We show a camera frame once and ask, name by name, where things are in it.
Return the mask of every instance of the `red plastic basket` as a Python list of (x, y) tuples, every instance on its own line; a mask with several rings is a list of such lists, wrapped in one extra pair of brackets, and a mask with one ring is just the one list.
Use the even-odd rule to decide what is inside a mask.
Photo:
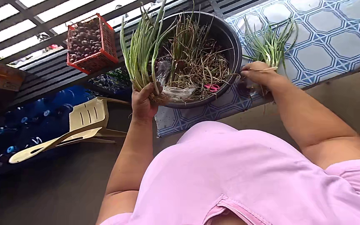
[[(101, 70), (106, 66), (116, 64), (119, 61), (116, 54), (115, 31), (104, 20), (104, 18), (102, 18), (100, 14), (97, 13), (96, 15), (93, 15), (92, 17), (89, 17), (81, 22), (86, 23), (94, 18), (99, 18), (102, 49), (95, 54), (73, 63), (70, 62), (69, 53), (67, 54), (67, 64), (86, 74), (97, 72), (98, 70)], [(77, 24), (68, 26), (68, 40), (70, 40), (70, 37), (73, 36), (76, 27), (78, 27)]]

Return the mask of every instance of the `table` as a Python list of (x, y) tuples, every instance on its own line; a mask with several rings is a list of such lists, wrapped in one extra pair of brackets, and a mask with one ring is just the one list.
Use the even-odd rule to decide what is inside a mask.
[[(235, 13), (243, 11), (251, 5), (264, 1), (265, 0), (195, 0), (195, 8), (200, 8), (203, 12), (213, 13), (221, 18), (227, 18)], [(148, 2), (154, 2), (154, 0), (143, 0), (143, 3)], [(109, 21), (117, 15), (123, 14), (124, 10), (133, 10), (139, 7), (139, 5), (135, 5), (135, 3), (136, 2), (132, 2), (122, 8), (103, 15), (103, 17)], [(192, 6), (192, 0), (167, 0), (165, 15), (168, 16), (174, 13), (192, 10)], [(150, 12), (159, 10), (159, 7), (160, 5), (151, 7)], [(128, 25), (125, 28), (125, 39), (128, 45), (130, 44), (132, 31), (136, 28), (139, 19), (140, 16), (127, 18)], [(97, 86), (90, 86), (87, 84), (87, 80), (124, 65), (123, 53), (119, 42), (120, 24), (113, 26), (113, 28), (116, 31), (116, 51), (119, 59), (119, 63), (115, 67), (106, 68), (96, 73), (87, 75), (66, 65), (66, 50), (57, 51), (30, 64), (19, 67), (19, 69), (25, 70), (31, 73), (31, 75), (26, 77), (23, 82), (23, 87), (10, 107), (14, 108), (28, 102), (38, 100), (51, 93), (55, 93), (75, 84), (87, 85), (86, 88), (95, 89), (97, 92), (104, 91)], [(60, 34), (54, 38), (62, 41), (65, 38), (64, 35), (65, 34)]]
[[(243, 54), (253, 55), (243, 38), (244, 18), (260, 28), (260, 18), (276, 23), (290, 15), (299, 28), (296, 44), (285, 56), (287, 75), (294, 84), (308, 89), (360, 71), (360, 0), (269, 0), (225, 21), (236, 30)], [(282, 66), (278, 72), (285, 74)], [(187, 130), (201, 121), (219, 120), (263, 103), (257, 94), (242, 95), (234, 84), (205, 106), (192, 109), (160, 106), (155, 117), (158, 136)]]

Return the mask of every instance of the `cream plastic chair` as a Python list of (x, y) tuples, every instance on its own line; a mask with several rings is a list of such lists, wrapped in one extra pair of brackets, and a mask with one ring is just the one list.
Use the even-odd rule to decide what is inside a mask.
[(73, 107), (73, 111), (69, 114), (70, 129), (68, 133), (51, 141), (19, 151), (9, 159), (9, 162), (22, 162), (42, 151), (80, 141), (115, 143), (115, 141), (109, 140), (109, 137), (126, 136), (128, 126), (124, 128), (108, 122), (108, 103), (111, 102), (116, 103), (115, 110), (119, 114), (115, 115), (117, 118), (130, 117), (131, 105), (129, 103), (116, 99), (96, 97), (84, 104)]

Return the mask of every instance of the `concrete floor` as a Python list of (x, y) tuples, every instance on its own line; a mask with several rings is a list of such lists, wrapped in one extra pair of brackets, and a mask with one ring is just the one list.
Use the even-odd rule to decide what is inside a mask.
[[(360, 133), (360, 73), (307, 91)], [(266, 104), (220, 120), (234, 128), (258, 129), (293, 146), (276, 105)], [(181, 134), (154, 140), (154, 154), (173, 145)], [(115, 145), (72, 145), (58, 159), (37, 161), (0, 180), (0, 225), (94, 224), (109, 173), (123, 140)]]

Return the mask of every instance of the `blue patterned tablecloth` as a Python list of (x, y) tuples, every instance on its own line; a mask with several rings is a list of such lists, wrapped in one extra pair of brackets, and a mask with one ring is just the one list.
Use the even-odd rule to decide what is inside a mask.
[[(266, 17), (276, 23), (290, 15), (299, 28), (296, 44), (285, 56), (287, 76), (294, 84), (304, 88), (360, 70), (360, 0), (269, 0), (227, 18), (226, 22), (237, 32), (243, 53), (253, 55), (244, 41), (244, 18), (260, 28), (259, 18)], [(284, 74), (282, 66), (278, 72)], [(224, 95), (205, 106), (192, 109), (160, 106), (155, 116), (158, 136), (245, 111), (257, 98), (241, 95), (236, 85), (232, 85)]]

